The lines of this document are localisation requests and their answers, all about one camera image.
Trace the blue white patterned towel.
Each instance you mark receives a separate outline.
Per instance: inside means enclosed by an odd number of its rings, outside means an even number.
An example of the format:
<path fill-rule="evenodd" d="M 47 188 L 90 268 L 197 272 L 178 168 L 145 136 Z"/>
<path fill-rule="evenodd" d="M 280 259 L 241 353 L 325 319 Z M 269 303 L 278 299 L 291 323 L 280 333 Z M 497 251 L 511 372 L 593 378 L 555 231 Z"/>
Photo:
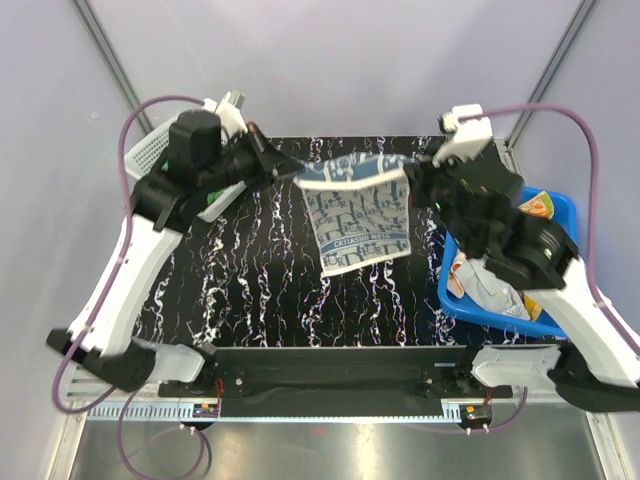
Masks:
<path fill-rule="evenodd" d="M 351 153 L 306 163 L 296 175 L 324 277 L 411 253 L 404 168 L 414 163 L 399 154 Z"/>

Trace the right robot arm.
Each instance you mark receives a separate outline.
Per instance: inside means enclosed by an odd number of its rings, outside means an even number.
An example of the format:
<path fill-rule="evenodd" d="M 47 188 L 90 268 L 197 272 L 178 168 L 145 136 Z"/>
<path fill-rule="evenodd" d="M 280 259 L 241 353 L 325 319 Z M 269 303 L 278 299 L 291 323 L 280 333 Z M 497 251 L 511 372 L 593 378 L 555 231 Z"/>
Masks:
<path fill-rule="evenodd" d="M 458 167 L 406 166 L 412 200 L 434 211 L 468 257 L 540 304 L 567 339 L 468 348 L 453 374 L 457 390 L 472 397 L 502 386 L 552 389 L 587 412 L 638 411 L 639 338 L 590 286 L 576 243 L 555 221 L 521 211 L 515 196 L 470 188 Z"/>

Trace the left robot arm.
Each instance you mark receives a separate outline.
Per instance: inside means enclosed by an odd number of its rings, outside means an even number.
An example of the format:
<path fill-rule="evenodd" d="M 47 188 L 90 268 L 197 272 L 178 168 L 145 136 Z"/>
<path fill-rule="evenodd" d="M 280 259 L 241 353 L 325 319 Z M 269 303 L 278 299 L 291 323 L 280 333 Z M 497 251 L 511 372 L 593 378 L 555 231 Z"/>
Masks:
<path fill-rule="evenodd" d="M 135 338 L 155 278 L 197 220 L 212 221 L 247 187 L 296 176 L 302 161 L 279 151 L 233 105 L 186 110 L 154 129 L 120 167 L 134 182 L 118 242 L 90 300 L 46 344 L 123 392 L 149 382 L 182 384 L 196 396 L 215 386 L 210 354 Z"/>

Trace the green microfiber towel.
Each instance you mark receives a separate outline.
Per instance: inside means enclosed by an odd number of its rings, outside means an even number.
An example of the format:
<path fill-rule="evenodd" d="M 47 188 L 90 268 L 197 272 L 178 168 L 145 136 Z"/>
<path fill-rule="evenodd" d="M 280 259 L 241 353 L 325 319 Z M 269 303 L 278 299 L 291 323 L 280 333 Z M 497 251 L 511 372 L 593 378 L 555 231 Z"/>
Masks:
<path fill-rule="evenodd" d="M 164 172 L 167 172 L 168 168 L 169 168 L 168 162 L 165 161 L 163 163 L 163 165 L 161 166 L 161 170 L 164 171 Z M 210 205 L 210 204 L 214 203 L 223 193 L 224 193 L 224 190 L 218 190 L 218 191 L 210 192 L 207 195 L 207 204 Z"/>

